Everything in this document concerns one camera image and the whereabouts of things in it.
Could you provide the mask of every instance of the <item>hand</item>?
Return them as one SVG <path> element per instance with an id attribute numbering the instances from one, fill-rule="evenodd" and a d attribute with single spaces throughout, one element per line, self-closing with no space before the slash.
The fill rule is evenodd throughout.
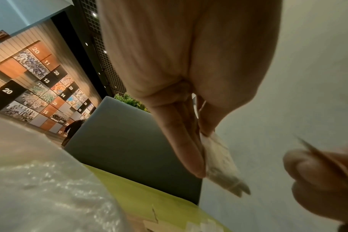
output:
<path id="1" fill-rule="evenodd" d="M 146 105 L 184 166 L 205 177 L 199 129 L 209 136 L 255 96 L 275 50 L 281 0 L 98 0 L 98 10 L 128 93 Z"/>
<path id="2" fill-rule="evenodd" d="M 348 147 L 336 152 L 327 153 L 348 168 Z M 348 185 L 322 160 L 308 153 L 295 150 L 284 157 L 285 169 L 295 179 L 295 200 L 314 214 L 348 224 Z M 348 231 L 348 226 L 340 231 Z"/>

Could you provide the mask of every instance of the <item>transparent plastic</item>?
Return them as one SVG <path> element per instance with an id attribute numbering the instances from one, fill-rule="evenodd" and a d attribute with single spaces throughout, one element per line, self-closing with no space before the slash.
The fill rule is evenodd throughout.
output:
<path id="1" fill-rule="evenodd" d="M 238 197 L 243 192 L 250 195 L 248 185 L 241 180 L 240 172 L 221 138 L 215 133 L 210 137 L 201 134 L 201 142 L 205 148 L 206 177 Z"/>
<path id="2" fill-rule="evenodd" d="M 130 232 L 101 182 L 45 135 L 0 119 L 0 232 Z"/>

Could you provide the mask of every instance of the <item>yellow-green surface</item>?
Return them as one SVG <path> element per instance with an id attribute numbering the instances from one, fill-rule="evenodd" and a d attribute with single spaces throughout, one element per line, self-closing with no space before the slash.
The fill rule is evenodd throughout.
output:
<path id="1" fill-rule="evenodd" d="M 182 229 L 185 229 L 187 221 L 199 224 L 207 219 L 214 220 L 189 201 L 94 167 L 87 165 L 86 167 L 100 179 L 127 213 L 155 220 L 152 212 L 152 206 L 154 206 L 159 220 L 169 222 Z"/>

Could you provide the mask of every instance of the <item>dark gray divider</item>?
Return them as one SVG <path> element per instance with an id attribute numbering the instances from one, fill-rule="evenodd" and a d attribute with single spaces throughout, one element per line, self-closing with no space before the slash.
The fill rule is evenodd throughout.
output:
<path id="1" fill-rule="evenodd" d="M 151 114 L 105 97 L 65 150 L 80 162 L 198 204 L 202 180 L 175 156 Z"/>

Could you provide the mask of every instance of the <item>black metal grid ceiling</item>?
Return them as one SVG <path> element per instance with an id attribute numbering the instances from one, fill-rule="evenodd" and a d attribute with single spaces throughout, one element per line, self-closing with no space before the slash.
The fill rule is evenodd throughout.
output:
<path id="1" fill-rule="evenodd" d="M 100 22 L 98 18 L 98 9 L 95 0 L 80 0 L 89 29 L 94 32 L 93 40 L 98 52 L 100 62 L 104 68 L 105 76 L 113 93 L 123 94 L 125 89 L 122 80 L 114 70 L 105 50 L 104 43 L 101 39 Z"/>

